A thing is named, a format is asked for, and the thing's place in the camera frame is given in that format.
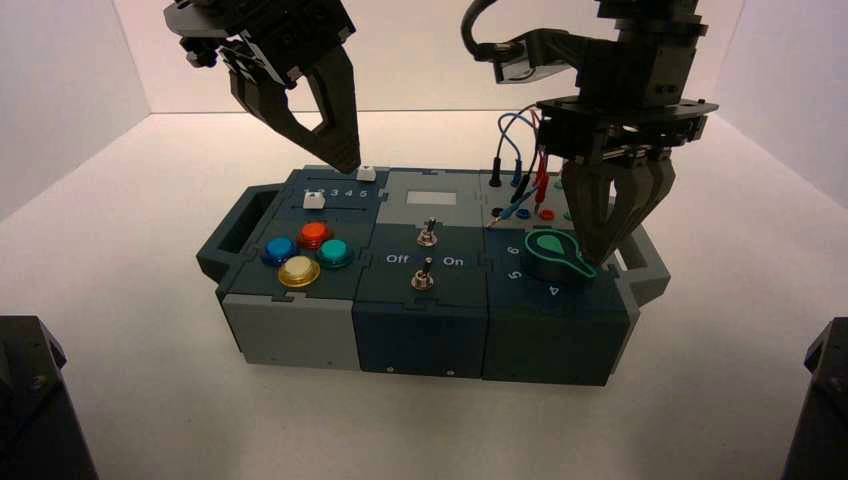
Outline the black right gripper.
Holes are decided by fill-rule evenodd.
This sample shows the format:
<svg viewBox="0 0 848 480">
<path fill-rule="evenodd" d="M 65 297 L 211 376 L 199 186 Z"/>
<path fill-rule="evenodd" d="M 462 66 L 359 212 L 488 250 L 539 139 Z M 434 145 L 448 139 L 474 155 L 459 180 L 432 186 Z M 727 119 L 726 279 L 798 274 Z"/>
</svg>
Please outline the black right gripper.
<svg viewBox="0 0 848 480">
<path fill-rule="evenodd" d="M 611 176 L 603 161 L 700 139 L 717 105 L 683 96 L 704 26 L 622 26 L 616 40 L 557 31 L 546 56 L 576 70 L 575 96 L 538 102 L 540 147 L 566 160 L 563 185 L 582 257 L 600 264 L 670 193 L 670 159 Z M 609 205 L 613 183 L 616 197 Z"/>
</svg>

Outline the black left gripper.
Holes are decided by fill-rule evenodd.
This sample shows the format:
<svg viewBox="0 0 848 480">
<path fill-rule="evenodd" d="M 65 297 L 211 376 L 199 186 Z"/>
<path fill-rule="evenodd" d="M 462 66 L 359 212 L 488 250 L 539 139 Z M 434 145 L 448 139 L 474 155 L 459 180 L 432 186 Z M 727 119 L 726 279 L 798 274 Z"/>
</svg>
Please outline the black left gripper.
<svg viewBox="0 0 848 480">
<path fill-rule="evenodd" d="M 341 173 L 360 166 L 354 70 L 340 46 L 356 27 L 342 2 L 200 1 L 198 13 L 224 32 L 230 91 L 247 113 Z M 313 128 L 295 118 L 286 93 L 310 67 L 321 114 Z"/>
</svg>

